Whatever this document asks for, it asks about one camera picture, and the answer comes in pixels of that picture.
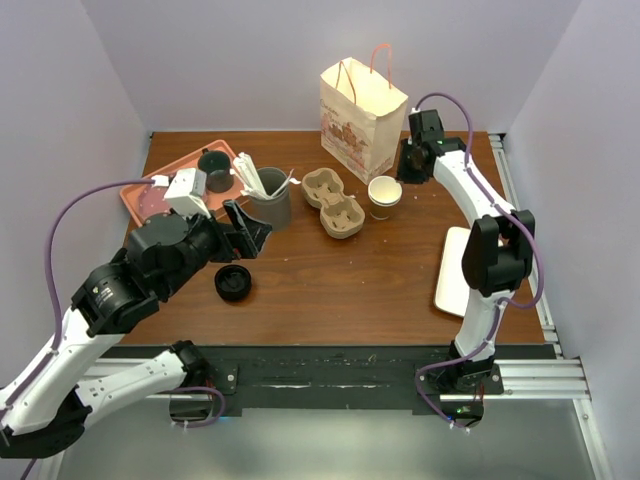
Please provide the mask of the brown paper coffee cup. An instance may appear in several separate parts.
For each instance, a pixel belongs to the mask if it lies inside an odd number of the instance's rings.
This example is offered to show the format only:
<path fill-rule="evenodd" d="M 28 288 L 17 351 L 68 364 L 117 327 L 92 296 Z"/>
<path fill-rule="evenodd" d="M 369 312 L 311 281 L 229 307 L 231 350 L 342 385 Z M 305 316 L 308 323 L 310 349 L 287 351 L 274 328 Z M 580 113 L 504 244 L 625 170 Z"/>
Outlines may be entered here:
<path fill-rule="evenodd" d="M 393 177 L 378 176 L 369 183 L 367 193 L 371 203 L 370 215 L 376 220 L 386 220 L 400 202 L 403 189 Z"/>

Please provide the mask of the black plastic cup lid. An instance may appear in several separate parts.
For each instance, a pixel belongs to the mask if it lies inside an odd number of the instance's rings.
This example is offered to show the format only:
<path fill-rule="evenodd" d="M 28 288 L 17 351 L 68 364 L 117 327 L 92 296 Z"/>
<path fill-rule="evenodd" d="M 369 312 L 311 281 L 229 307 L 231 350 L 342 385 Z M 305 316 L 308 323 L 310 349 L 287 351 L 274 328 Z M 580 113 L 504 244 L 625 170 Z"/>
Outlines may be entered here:
<path fill-rule="evenodd" d="M 252 289 L 252 276 L 250 271 L 241 265 L 227 265 L 216 272 L 214 286 L 224 301 L 242 301 Z"/>

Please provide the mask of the cream paper takeout bag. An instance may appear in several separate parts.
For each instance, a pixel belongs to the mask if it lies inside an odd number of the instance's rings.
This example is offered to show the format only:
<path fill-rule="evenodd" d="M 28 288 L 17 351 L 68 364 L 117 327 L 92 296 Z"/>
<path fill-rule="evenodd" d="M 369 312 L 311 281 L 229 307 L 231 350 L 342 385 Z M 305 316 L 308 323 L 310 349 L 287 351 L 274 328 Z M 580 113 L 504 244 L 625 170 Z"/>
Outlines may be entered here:
<path fill-rule="evenodd" d="M 387 51 L 387 73 L 374 69 Z M 390 170 L 408 95 L 392 79 L 392 47 L 380 44 L 367 64 L 348 57 L 320 75 L 321 146 L 364 184 Z"/>

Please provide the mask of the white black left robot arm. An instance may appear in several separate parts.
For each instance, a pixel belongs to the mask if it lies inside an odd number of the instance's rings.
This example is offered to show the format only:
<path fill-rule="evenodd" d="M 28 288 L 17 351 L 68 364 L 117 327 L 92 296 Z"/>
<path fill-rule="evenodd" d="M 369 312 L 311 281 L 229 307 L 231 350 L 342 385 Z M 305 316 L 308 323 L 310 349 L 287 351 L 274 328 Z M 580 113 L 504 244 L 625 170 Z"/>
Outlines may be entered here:
<path fill-rule="evenodd" d="M 208 213 L 156 214 L 130 232 L 110 262 L 91 272 L 50 344 L 1 391 L 2 457 L 51 457 L 131 403 L 161 392 L 203 389 L 211 367 L 190 341 L 103 379 L 83 376 L 208 263 L 260 254 L 271 225 L 234 201 L 224 208 L 226 223 Z"/>

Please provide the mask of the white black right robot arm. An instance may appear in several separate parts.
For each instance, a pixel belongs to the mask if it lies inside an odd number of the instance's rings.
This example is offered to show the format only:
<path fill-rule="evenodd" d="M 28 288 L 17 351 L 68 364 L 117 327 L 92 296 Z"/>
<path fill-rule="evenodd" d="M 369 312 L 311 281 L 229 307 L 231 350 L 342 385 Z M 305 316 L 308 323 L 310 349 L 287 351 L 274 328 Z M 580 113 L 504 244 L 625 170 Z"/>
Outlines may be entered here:
<path fill-rule="evenodd" d="M 455 200 L 470 226 L 461 269 L 469 287 L 462 326 L 446 359 L 418 375 L 443 393 L 474 390 L 491 374 L 495 338 L 504 310 L 532 270 L 535 219 L 517 211 L 484 178 L 458 138 L 400 143 L 397 179 L 435 179 Z"/>

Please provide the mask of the grey cylindrical utensil holder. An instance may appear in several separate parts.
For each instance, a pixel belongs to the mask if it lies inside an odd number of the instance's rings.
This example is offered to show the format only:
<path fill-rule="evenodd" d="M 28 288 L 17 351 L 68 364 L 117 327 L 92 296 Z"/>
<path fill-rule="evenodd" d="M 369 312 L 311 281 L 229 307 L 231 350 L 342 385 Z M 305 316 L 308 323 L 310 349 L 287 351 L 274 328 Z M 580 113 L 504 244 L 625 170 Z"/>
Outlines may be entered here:
<path fill-rule="evenodd" d="M 250 198 L 253 216 L 270 224 L 274 232 L 283 231 L 291 222 L 288 175 L 275 167 L 263 167 L 257 173 L 267 197 Z"/>

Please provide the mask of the dark green mug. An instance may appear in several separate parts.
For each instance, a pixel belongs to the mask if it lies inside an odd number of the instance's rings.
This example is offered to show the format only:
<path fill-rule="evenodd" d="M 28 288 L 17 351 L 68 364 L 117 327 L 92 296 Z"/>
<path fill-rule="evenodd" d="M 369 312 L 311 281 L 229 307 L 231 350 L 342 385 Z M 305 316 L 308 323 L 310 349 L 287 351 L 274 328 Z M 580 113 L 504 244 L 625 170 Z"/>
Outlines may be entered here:
<path fill-rule="evenodd" d="M 225 152 L 203 149 L 198 169 L 206 174 L 206 189 L 209 192 L 224 193 L 232 188 L 231 160 Z"/>

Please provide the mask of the white plastic stirrer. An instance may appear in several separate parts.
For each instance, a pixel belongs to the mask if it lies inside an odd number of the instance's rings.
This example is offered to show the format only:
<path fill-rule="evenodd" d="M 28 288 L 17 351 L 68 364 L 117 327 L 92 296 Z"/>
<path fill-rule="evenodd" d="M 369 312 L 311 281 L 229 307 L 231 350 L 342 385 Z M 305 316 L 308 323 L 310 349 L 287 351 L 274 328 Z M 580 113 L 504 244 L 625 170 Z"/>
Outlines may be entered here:
<path fill-rule="evenodd" d="M 279 198 L 290 185 L 299 186 L 301 182 L 294 177 L 295 170 L 292 169 L 281 185 L 279 185 L 268 197 L 269 200 Z"/>

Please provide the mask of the cardboard two-cup carrier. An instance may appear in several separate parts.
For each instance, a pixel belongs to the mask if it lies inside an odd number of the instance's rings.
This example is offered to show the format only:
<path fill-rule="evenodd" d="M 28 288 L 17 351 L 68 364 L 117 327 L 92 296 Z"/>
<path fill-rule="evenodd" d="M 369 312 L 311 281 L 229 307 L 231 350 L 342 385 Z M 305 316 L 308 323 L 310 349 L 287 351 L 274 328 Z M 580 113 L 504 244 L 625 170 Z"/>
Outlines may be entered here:
<path fill-rule="evenodd" d="M 344 193 L 344 183 L 333 169 L 319 168 L 307 173 L 301 189 L 307 203 L 319 210 L 321 225 L 330 237 L 342 240 L 362 229 L 365 212 L 354 198 Z"/>

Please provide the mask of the pink polka dot plate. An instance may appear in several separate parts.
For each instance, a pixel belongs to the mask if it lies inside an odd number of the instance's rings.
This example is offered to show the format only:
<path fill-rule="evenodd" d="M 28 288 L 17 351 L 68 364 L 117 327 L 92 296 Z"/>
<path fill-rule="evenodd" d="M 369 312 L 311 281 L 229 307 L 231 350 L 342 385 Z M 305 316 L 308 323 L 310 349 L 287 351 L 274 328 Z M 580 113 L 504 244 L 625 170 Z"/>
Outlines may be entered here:
<path fill-rule="evenodd" d="M 156 214 L 166 213 L 170 209 L 168 203 L 164 200 L 167 190 L 167 187 L 153 185 L 143 188 L 136 200 L 137 213 L 141 221 L 145 221 Z"/>

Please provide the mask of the white rectangular plate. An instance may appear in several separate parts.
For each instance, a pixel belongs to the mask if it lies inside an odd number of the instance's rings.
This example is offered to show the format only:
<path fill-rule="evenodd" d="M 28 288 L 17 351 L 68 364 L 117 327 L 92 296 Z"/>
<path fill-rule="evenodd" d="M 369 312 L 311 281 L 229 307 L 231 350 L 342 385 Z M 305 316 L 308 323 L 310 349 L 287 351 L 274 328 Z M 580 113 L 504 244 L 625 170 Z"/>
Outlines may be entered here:
<path fill-rule="evenodd" d="M 462 258 L 471 230 L 451 227 L 445 236 L 434 305 L 445 313 L 463 317 L 469 302 L 470 287 L 462 270 Z"/>

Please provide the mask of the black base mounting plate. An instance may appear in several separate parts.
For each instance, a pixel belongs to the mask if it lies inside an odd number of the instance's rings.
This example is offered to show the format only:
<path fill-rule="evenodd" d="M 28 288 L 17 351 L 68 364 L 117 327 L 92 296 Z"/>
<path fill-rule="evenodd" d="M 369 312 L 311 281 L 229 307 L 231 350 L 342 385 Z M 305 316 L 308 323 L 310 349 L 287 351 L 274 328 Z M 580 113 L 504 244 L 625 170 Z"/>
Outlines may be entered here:
<path fill-rule="evenodd" d="M 225 396 L 225 415 L 249 409 L 407 410 L 430 415 L 440 407 L 462 419 L 482 414 L 482 399 L 506 392 L 507 369 L 552 361 L 550 345 L 501 345 L 492 369 L 457 383 L 419 368 L 441 362 L 445 346 L 202 346 L 210 378 Z"/>

